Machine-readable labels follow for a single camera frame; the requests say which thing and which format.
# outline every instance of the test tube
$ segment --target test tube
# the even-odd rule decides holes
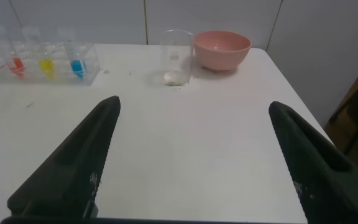
[[[31,43],[35,57],[39,60],[41,71],[46,74],[49,79],[55,78],[55,66],[50,59],[47,48],[40,41],[40,31],[37,27],[24,27],[22,29],[24,37]]]
[[[81,59],[80,51],[75,42],[75,32],[72,29],[59,29],[58,36],[63,41],[63,46],[66,50],[67,58],[70,61],[73,73],[80,79],[84,79],[84,72],[86,71],[85,62]]]
[[[23,78],[24,65],[19,56],[17,56],[12,41],[9,39],[6,29],[3,26],[0,26],[0,54],[11,72]]]

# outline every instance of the yellow liquid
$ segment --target yellow liquid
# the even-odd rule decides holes
[[[48,76],[49,79],[55,78],[55,67],[50,59],[41,59],[40,68]]]

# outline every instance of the white table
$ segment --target white table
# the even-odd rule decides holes
[[[324,131],[263,50],[232,73],[196,67],[187,86],[162,85],[158,46],[97,50],[103,70],[91,86],[0,85],[0,221],[9,196],[99,101],[118,95],[99,217],[306,223],[269,104]]]

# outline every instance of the blue liquid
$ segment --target blue liquid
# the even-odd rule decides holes
[[[84,79],[84,71],[81,66],[81,62],[79,60],[72,60],[71,61],[71,68],[73,69],[73,72],[78,78]]]

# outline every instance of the pink bowl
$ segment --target pink bowl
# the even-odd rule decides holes
[[[197,34],[194,50],[199,63],[211,70],[235,69],[247,56],[251,41],[243,35],[212,30]]]

